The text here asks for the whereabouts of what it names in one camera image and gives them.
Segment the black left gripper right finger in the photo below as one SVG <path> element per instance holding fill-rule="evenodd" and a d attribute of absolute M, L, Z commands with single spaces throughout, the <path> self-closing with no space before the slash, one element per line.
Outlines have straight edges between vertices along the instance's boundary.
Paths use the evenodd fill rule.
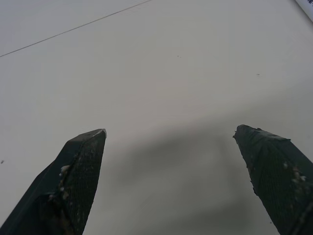
<path fill-rule="evenodd" d="M 254 193 L 281 235 L 313 233 L 313 164 L 284 137 L 239 125 L 233 136 Z"/>

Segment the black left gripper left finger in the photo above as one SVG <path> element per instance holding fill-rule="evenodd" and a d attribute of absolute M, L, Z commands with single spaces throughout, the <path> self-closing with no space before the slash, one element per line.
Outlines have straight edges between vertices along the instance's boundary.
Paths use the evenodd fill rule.
<path fill-rule="evenodd" d="M 66 142 L 0 228 L 2 235 L 81 235 L 97 191 L 107 132 Z"/>

